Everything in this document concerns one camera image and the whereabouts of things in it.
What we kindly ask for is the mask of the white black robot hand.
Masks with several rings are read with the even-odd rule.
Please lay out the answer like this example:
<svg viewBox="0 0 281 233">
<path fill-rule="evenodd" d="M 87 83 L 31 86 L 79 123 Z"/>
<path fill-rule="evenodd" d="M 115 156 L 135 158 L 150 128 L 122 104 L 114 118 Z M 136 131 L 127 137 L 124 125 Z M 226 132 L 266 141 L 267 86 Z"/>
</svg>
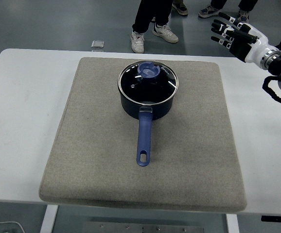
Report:
<svg viewBox="0 0 281 233">
<path fill-rule="evenodd" d="M 248 23 L 218 13 L 220 19 L 211 24 L 211 31 L 217 34 L 211 40 L 226 47 L 229 52 L 245 63 L 254 63 L 262 69 L 268 69 L 266 62 L 281 52 L 268 43 L 268 38 Z"/>
</svg>

